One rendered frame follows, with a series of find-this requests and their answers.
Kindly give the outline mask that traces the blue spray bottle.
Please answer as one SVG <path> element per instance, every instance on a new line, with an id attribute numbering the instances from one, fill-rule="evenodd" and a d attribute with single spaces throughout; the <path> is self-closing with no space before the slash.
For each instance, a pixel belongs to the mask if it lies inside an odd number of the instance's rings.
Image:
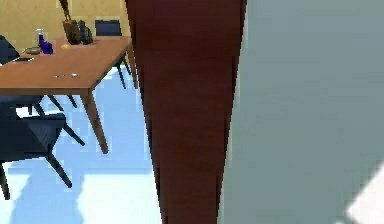
<path id="1" fill-rule="evenodd" d="M 39 47 L 42 50 L 42 52 L 44 54 L 52 54 L 53 47 L 52 47 L 52 44 L 44 38 L 44 30 L 42 28 L 39 28 L 36 30 L 36 32 L 38 34 Z"/>

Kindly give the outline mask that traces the dark grey statue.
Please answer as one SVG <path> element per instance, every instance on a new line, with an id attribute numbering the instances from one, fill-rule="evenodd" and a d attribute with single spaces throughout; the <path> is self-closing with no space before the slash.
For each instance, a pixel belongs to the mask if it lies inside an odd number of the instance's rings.
<path id="1" fill-rule="evenodd" d="M 80 20 L 78 22 L 78 27 L 80 31 L 80 40 L 84 45 L 91 44 L 93 42 L 92 38 L 92 32 L 91 30 L 85 25 L 85 22 L 83 20 Z"/>

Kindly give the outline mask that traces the brown vase with sticks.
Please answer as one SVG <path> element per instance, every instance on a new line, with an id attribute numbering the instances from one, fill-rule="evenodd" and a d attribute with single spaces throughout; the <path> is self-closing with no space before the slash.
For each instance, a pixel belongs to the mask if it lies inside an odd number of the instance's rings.
<path id="1" fill-rule="evenodd" d="M 73 20 L 70 16 L 68 0 L 59 0 L 59 2 L 65 16 L 65 20 L 62 24 L 68 43 L 71 45 L 79 45 L 81 43 L 79 28 L 77 21 Z"/>

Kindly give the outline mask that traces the brown wooden dining table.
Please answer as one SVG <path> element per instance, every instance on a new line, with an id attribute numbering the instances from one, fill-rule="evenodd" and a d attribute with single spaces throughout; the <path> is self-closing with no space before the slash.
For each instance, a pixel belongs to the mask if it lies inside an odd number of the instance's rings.
<path id="1" fill-rule="evenodd" d="M 52 55 L 41 54 L 31 62 L 9 62 L 0 66 L 0 95 L 78 95 L 101 151 L 107 153 L 107 140 L 93 90 L 123 54 L 132 49 L 131 38 L 96 36 L 90 45 L 61 48 L 65 43 L 65 38 L 54 40 Z M 54 77 L 72 73 L 78 77 Z"/>

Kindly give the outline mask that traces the dark red wooden door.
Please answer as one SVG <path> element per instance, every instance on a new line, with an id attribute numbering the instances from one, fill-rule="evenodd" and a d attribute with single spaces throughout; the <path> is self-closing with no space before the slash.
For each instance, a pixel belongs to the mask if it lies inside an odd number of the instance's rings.
<path id="1" fill-rule="evenodd" d="M 162 224 L 217 224 L 247 0 L 125 0 Z"/>

